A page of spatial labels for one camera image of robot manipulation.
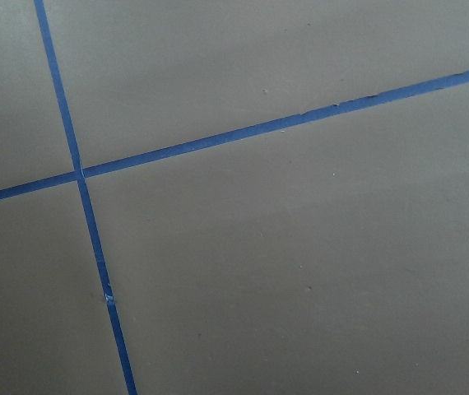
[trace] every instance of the blue painter's tape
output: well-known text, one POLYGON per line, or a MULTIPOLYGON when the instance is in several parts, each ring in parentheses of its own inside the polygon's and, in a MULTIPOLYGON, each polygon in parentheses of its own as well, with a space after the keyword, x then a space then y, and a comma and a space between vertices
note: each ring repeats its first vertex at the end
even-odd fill
POLYGON ((290 128, 292 126, 301 125, 302 123, 318 121, 335 115, 350 113, 359 109, 367 109, 368 107, 382 105, 395 100, 406 99, 415 95, 423 95, 425 93, 449 88, 451 86, 467 84, 468 82, 469 71, 461 74, 454 74, 452 76, 436 78, 434 80, 420 82, 403 88, 385 91, 378 95, 361 97, 338 105, 329 105, 320 109, 313 109, 304 114, 291 115, 285 118, 259 123, 258 125, 249 126, 247 128, 236 129, 230 132, 193 140, 191 142, 185 142, 176 146, 170 146, 156 151, 103 163, 101 165, 91 166, 84 169, 84 174, 87 178, 94 177, 96 175, 126 169, 127 167, 144 165, 145 163, 162 160, 171 156, 178 156, 193 151, 203 150, 204 148, 226 144, 227 142, 234 142, 244 138, 257 136, 259 134, 290 128))
POLYGON ((107 300, 107 309, 109 311, 109 318, 112 324, 112 331, 114 333, 116 346, 118 348, 119 359, 121 361, 125 383, 127 385, 129 395, 137 395, 136 384, 134 383, 132 368, 128 359, 127 347, 125 346, 123 331, 121 330, 118 311, 114 302, 114 294, 112 292, 112 287, 110 286, 109 273, 107 271, 106 262, 104 260, 103 247, 101 245, 99 231, 97 230, 97 224, 95 223, 94 208, 90 199, 88 186, 86 185, 85 175, 83 174, 81 155, 77 145, 72 117, 70 116, 67 98, 64 93, 63 81, 59 72, 55 50, 53 49, 53 41, 52 35, 50 34, 48 18, 44 9, 43 0, 34 0, 34 4, 37 17, 39 19, 39 27, 43 37, 44 49, 48 58, 50 74, 52 76, 53 86, 57 96, 59 111, 61 112, 61 118, 63 119, 64 131, 68 141, 68 148, 70 149, 70 155, 72 157, 74 173, 77 180, 77 187, 79 188, 79 194, 81 195, 81 202, 85 212, 86 224, 90 233, 92 248, 95 255, 95 262, 97 264, 97 269, 100 275, 101 286, 103 287, 103 292, 107 300))
POLYGON ((40 179, 37 181, 32 181, 31 183, 26 183, 22 185, 17 185, 15 187, 5 188, 0 190, 0 200, 6 198, 12 198, 17 195, 22 195, 23 193, 34 192, 40 189, 55 187, 57 185, 71 183, 76 181, 76 175, 73 172, 55 175, 54 177, 48 177, 47 179, 40 179))

